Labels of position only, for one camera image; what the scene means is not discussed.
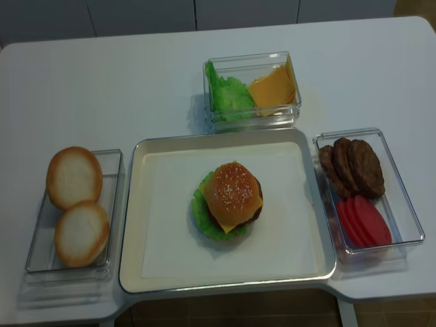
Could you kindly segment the bun half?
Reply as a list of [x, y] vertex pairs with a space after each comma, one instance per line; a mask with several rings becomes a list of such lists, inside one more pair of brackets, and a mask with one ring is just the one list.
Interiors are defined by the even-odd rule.
[[83, 201], [61, 215], [54, 232], [54, 247], [61, 263], [82, 268], [93, 263], [108, 242], [108, 214], [98, 203]]
[[211, 213], [226, 225], [249, 220], [263, 205], [254, 175], [236, 161], [219, 166], [202, 194]]
[[86, 148], [71, 146], [60, 150], [50, 160], [46, 191], [50, 201], [67, 210], [84, 201], [96, 202], [102, 192], [102, 168]]

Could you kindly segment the green lettuce on burger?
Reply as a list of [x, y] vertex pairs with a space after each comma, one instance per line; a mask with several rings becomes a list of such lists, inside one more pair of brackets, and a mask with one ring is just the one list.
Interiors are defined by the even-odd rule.
[[213, 221], [212, 215], [208, 212], [208, 206], [202, 192], [200, 191], [201, 186], [207, 184], [210, 180], [213, 172], [209, 172], [200, 182], [198, 188], [193, 193], [193, 198], [191, 199], [191, 208], [193, 212], [193, 219], [198, 227], [198, 229], [209, 239], [214, 241], [228, 241], [234, 240], [239, 236], [245, 235], [249, 227], [247, 224], [242, 224], [225, 233], [222, 227]]

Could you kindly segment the yellow cheese slice on burger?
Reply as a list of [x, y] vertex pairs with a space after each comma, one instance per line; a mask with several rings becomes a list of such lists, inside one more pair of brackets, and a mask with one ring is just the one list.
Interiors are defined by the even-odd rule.
[[[202, 191], [203, 191], [203, 189], [206, 187], [206, 184], [207, 184], [207, 181], [206, 182], [202, 182], [202, 184], [200, 184], [200, 186], [199, 186], [199, 190], [200, 190], [200, 195], [202, 195], [203, 196], [203, 194], [202, 194]], [[221, 225], [221, 227], [223, 228], [222, 230], [227, 234], [227, 233], [229, 233], [230, 231], [232, 231], [232, 230], [235, 230], [235, 227], [237, 226], [237, 225], [226, 225], [226, 224], [223, 224], [223, 223], [221, 223], [221, 222], [219, 222], [219, 224]]]

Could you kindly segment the green lettuce in container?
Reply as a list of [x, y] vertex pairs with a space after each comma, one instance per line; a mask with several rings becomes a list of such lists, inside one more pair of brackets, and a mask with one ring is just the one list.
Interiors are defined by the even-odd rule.
[[212, 112], [215, 122], [251, 118], [251, 110], [255, 104], [245, 83], [235, 77], [219, 76], [212, 61], [207, 61], [205, 73], [212, 93]]

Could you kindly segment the clear lettuce and cheese container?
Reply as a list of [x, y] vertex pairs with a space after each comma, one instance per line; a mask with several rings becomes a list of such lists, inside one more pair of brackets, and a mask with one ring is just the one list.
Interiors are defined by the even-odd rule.
[[[282, 52], [270, 52], [264, 54], [252, 54], [245, 56], [235, 57], [223, 57], [209, 59], [212, 61], [219, 76], [224, 78], [235, 77], [248, 86], [257, 78], [267, 76], [274, 68], [279, 65], [285, 64], [287, 58], [290, 58], [290, 54], [287, 51]], [[205, 73], [205, 65], [203, 65], [204, 76], [204, 104], [206, 117], [212, 127], [216, 130], [225, 130], [232, 128], [261, 128], [261, 127], [274, 127], [274, 126], [287, 126], [295, 124], [296, 120], [300, 116], [300, 107], [302, 105], [302, 99], [298, 88], [296, 75], [294, 73], [296, 81], [296, 97], [291, 104], [283, 106], [273, 107], [275, 113], [270, 116], [261, 117], [256, 116], [256, 105], [251, 110], [251, 118], [243, 119], [239, 121], [230, 122], [215, 122], [212, 112], [212, 93], [210, 92], [208, 79]]]

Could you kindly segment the stacked cheese slices in container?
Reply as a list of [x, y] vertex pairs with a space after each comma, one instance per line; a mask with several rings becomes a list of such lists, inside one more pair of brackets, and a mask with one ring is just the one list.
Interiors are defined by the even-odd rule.
[[248, 91], [257, 107], [256, 116], [273, 115], [273, 107], [291, 104], [296, 97], [296, 81], [290, 58], [269, 75], [255, 79]]

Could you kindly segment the brown patty on burger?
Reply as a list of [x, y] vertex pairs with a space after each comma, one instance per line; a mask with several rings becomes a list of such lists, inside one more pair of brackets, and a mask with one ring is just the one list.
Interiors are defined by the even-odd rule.
[[[263, 200], [262, 187], [261, 187], [261, 185], [260, 185], [259, 180], [256, 179], [256, 182], [257, 182], [257, 184], [258, 184], [258, 191], [259, 191], [260, 198], [261, 198], [261, 200]], [[244, 226], [246, 226], [246, 225], [250, 225], [251, 223], [253, 223], [255, 220], [257, 220], [257, 219], [259, 218], [260, 213], [262, 212], [262, 209], [263, 209], [263, 206], [261, 205], [261, 206], [260, 206], [260, 207], [259, 207], [259, 208], [254, 212], [252, 218], [250, 218], [249, 220], [247, 220], [247, 221], [244, 222], [244, 223], [240, 223], [240, 224], [238, 224], [238, 225], [235, 227], [235, 229], [239, 229], [239, 228], [242, 228], [242, 227], [244, 227]]]

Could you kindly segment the red tomato slice on burger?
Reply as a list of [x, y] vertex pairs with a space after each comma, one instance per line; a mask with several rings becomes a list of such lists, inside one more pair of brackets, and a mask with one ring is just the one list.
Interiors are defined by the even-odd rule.
[[221, 227], [219, 222], [216, 220], [216, 218], [213, 216], [213, 214], [211, 213], [209, 208], [207, 208], [207, 213], [208, 213], [209, 220], [214, 224], [214, 226], [216, 226], [219, 230], [222, 230], [223, 228]]

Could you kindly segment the white metal baking tray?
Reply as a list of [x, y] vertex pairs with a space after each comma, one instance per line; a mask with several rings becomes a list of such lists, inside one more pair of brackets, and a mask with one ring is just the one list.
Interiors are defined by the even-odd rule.
[[[259, 180], [264, 205], [249, 235], [208, 240], [191, 208], [202, 179], [232, 161]], [[315, 168], [298, 129], [143, 140], [135, 150], [119, 283], [129, 293], [316, 284], [336, 267]]]

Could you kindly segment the left brown patty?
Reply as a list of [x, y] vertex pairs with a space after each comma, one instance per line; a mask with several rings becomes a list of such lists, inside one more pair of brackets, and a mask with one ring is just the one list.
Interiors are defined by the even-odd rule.
[[318, 157], [321, 167], [327, 179], [329, 180], [331, 187], [334, 189], [334, 192], [342, 199], [350, 198], [352, 194], [347, 189], [343, 181], [339, 178], [339, 175], [334, 168], [332, 154], [333, 147], [330, 145], [323, 146], [319, 149]]

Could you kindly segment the middle brown patty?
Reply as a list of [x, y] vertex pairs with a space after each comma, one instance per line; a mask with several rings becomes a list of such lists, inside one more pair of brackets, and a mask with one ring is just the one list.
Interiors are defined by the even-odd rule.
[[347, 138], [339, 138], [334, 142], [333, 165], [339, 178], [342, 180], [351, 196], [356, 196], [360, 193], [360, 190], [353, 178], [349, 164], [347, 152], [350, 144], [351, 141]]

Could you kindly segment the left red tomato slice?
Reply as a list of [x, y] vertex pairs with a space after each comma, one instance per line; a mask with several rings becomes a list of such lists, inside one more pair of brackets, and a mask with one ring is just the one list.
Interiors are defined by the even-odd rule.
[[351, 240], [351, 242], [354, 244], [354, 246], [357, 247], [360, 244], [359, 239], [356, 238], [354, 230], [353, 230], [352, 226], [349, 224], [349, 221], [348, 221], [347, 216], [345, 214], [344, 201], [342, 201], [342, 200], [338, 201], [337, 212], [339, 215], [339, 220], [343, 226], [343, 229], [345, 230], [346, 234], [348, 235], [348, 238]]

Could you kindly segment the middle red tomato slice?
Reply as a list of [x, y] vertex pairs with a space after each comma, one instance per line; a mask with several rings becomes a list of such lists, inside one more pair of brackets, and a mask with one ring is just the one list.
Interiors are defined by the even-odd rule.
[[369, 237], [358, 219], [356, 210], [354, 208], [354, 198], [348, 198], [345, 201], [345, 216], [349, 226], [349, 238], [357, 248], [368, 247], [371, 242]]

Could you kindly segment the right brown patty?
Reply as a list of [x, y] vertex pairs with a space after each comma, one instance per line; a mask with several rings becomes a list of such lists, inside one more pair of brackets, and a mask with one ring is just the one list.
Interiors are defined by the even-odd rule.
[[384, 176], [378, 156], [364, 140], [352, 140], [347, 150], [352, 176], [361, 194], [370, 199], [385, 194]]

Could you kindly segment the clear patty and tomato container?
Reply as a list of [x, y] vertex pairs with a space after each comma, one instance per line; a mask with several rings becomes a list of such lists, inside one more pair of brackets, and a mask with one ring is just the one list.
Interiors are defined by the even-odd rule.
[[[337, 212], [337, 203], [339, 200], [345, 202], [347, 198], [342, 199], [334, 192], [318, 157], [320, 148], [327, 145], [333, 147], [334, 142], [339, 138], [347, 138], [350, 141], [364, 140], [371, 145], [379, 158], [384, 176], [385, 194], [377, 199], [366, 198], [361, 192], [356, 196], [366, 198], [382, 215], [392, 236], [392, 243], [389, 245], [357, 248], [343, 229]], [[332, 236], [334, 241], [339, 244], [339, 253], [342, 255], [344, 262], [352, 260], [376, 262], [394, 260], [406, 255], [406, 247], [414, 247], [424, 242], [425, 234], [421, 223], [409, 199], [386, 139], [379, 129], [366, 128], [322, 133], [314, 137], [313, 143], [315, 145], [317, 173], [322, 181], [324, 198], [330, 211], [331, 217], [329, 223], [332, 229]]]

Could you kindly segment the clear bun container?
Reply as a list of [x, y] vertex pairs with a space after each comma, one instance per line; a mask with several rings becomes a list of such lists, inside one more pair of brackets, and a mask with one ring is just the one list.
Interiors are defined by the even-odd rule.
[[115, 212], [119, 206], [119, 187], [123, 182], [123, 154], [118, 149], [94, 151], [103, 174], [102, 192], [98, 203], [108, 213], [110, 233], [108, 243], [94, 262], [84, 268], [68, 268], [64, 266], [55, 251], [55, 223], [61, 217], [62, 210], [55, 207], [44, 193], [29, 254], [25, 265], [25, 273], [32, 277], [49, 274], [86, 274], [93, 271], [107, 271], [110, 265], [114, 234], [113, 223]]

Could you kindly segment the right red tomato slice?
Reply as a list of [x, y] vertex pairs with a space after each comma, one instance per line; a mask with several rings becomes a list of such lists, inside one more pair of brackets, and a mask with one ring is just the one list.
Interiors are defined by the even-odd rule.
[[358, 227], [370, 247], [392, 243], [392, 236], [384, 218], [370, 201], [362, 196], [356, 196], [352, 200], [352, 208], [356, 214]]

